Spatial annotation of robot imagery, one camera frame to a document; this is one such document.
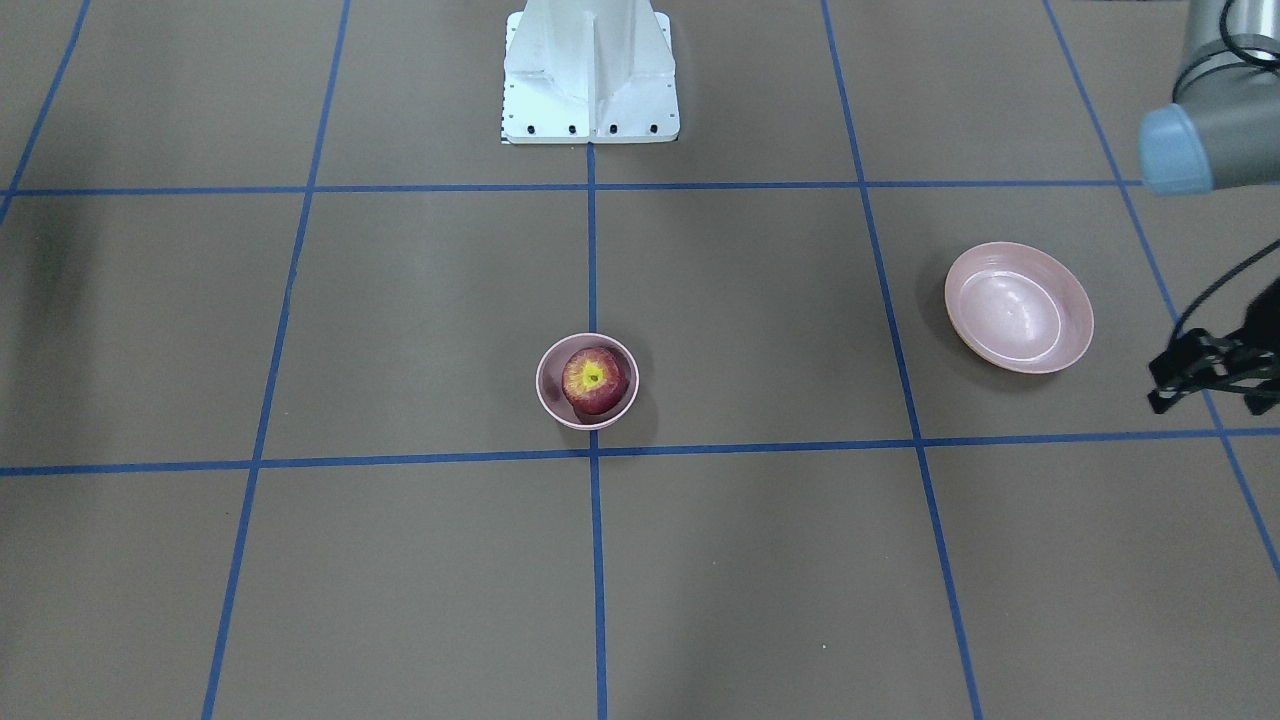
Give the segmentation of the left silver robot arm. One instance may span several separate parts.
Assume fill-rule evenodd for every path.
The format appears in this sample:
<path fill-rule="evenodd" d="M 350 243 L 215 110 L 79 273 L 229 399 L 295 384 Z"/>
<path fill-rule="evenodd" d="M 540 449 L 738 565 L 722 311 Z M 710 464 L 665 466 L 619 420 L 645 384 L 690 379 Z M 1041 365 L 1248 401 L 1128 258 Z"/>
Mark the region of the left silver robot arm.
<path fill-rule="evenodd" d="M 1151 193 L 1207 195 L 1277 179 L 1277 27 L 1275 1 L 1190 3 L 1170 101 L 1139 127 L 1142 179 Z M 1153 413 L 1202 391 L 1240 396 L 1256 416 L 1277 406 L 1276 281 L 1251 301 L 1238 329 L 1211 334 L 1189 324 L 1228 282 L 1276 252 L 1276 242 L 1253 252 L 1178 316 L 1165 350 L 1148 365 Z"/>

